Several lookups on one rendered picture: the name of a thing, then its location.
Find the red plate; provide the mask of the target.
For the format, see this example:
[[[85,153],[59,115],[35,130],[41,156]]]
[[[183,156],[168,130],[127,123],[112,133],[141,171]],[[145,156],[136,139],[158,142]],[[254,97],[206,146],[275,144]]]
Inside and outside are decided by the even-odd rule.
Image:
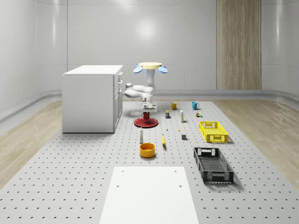
[[[142,128],[152,128],[158,125],[158,121],[154,118],[138,118],[134,121],[134,125]]]

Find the yellow bowl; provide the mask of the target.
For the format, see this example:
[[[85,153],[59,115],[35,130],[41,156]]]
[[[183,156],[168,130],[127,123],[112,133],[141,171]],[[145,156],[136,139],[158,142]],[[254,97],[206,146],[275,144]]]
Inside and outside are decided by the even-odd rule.
[[[156,154],[155,145],[152,143],[142,143],[139,148],[141,157],[151,158]]]

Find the white cabinet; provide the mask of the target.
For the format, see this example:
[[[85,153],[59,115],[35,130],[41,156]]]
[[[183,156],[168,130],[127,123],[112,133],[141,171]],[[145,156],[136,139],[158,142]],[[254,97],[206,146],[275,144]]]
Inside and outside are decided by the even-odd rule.
[[[83,65],[63,74],[62,131],[113,133],[122,113],[122,65]]]

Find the yellow basket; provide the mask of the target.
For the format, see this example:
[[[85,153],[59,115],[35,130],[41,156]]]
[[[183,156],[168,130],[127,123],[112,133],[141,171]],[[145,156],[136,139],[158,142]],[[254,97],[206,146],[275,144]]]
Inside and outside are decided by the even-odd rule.
[[[218,121],[200,121],[199,129],[206,142],[228,142],[228,133]]]

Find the dark grey basket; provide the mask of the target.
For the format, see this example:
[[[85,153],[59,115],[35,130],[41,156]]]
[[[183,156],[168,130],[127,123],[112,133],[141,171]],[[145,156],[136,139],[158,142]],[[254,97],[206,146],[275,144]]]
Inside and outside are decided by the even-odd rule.
[[[194,147],[193,156],[204,183],[234,182],[234,172],[218,148]]]

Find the white board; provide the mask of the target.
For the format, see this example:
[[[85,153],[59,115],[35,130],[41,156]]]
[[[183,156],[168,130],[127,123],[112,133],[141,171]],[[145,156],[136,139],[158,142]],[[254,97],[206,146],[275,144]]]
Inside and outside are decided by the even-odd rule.
[[[199,224],[184,167],[115,167],[100,224]]]

